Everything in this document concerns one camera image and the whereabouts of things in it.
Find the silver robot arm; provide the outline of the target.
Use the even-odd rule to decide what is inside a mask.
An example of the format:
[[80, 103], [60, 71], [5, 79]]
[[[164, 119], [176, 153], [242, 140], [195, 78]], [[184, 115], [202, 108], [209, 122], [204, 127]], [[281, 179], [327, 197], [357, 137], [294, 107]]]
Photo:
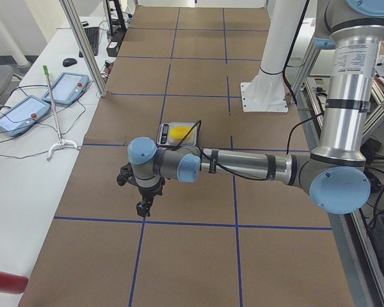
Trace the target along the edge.
[[249, 180], [279, 180], [299, 187], [323, 210], [348, 214], [370, 194], [360, 152], [380, 43], [384, 1], [319, 1], [314, 46], [334, 51], [319, 143], [308, 155], [274, 156], [132, 140], [117, 181], [138, 188], [136, 210], [147, 217], [168, 178], [193, 183], [200, 171], [225, 171]]

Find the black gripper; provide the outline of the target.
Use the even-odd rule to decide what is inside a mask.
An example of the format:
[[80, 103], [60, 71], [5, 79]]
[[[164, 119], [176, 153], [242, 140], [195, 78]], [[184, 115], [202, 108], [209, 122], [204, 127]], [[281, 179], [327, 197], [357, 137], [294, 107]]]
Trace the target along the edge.
[[165, 179], [160, 178], [152, 187], [138, 187], [142, 200], [136, 204], [137, 215], [140, 217], [150, 217], [150, 209], [155, 196], [163, 195]]

